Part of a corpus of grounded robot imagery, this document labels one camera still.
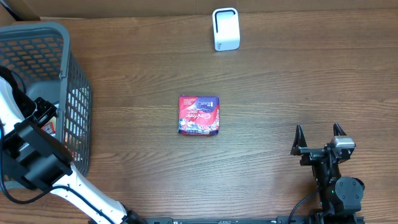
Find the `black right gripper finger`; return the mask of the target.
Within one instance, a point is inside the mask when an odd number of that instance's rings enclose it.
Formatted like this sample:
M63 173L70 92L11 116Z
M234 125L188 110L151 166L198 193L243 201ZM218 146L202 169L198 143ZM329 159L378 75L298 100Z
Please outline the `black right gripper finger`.
M333 125L333 135L334 136L346 136L346 133L343 131L341 126L338 123Z
M298 124L296 127L295 139L290 154L293 156L301 156L303 152L305 152L307 149L308 146L305 140L304 133L302 131L302 127L300 124Z

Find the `red purple Carefree pack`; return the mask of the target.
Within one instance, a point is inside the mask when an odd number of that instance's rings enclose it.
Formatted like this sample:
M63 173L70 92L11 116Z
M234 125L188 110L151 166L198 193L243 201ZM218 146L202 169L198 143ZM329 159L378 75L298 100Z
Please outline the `red purple Carefree pack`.
M179 96L178 133L186 136L213 136L220 130L218 96Z

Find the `yellow snack bag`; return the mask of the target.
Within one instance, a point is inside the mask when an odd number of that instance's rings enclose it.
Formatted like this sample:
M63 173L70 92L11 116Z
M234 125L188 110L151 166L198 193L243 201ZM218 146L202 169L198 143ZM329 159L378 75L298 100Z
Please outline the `yellow snack bag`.
M56 130L53 121L49 121L44 126L42 126L42 130L45 131L47 134L51 135L52 137L56 136Z

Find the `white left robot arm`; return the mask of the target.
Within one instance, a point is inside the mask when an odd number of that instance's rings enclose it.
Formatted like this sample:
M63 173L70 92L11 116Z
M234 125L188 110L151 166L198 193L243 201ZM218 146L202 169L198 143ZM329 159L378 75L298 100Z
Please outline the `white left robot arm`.
M9 201L20 205L48 194L57 195L94 223L126 223L129 212L125 206L83 177L66 146L43 130L56 115L54 104L29 98L13 72L1 67L1 178L11 178L29 190L41 190L41 194L17 199L4 180L1 191Z

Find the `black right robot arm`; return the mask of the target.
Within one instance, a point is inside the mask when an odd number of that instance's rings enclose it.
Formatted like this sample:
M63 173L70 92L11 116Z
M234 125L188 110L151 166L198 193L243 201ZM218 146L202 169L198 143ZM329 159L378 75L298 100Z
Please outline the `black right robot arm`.
M343 177L339 165L348 161L356 144L338 123L333 125L333 137L322 148L307 146L301 125L297 125L291 155L300 156L300 165L310 166L326 217L354 215L361 210L364 183L354 177Z

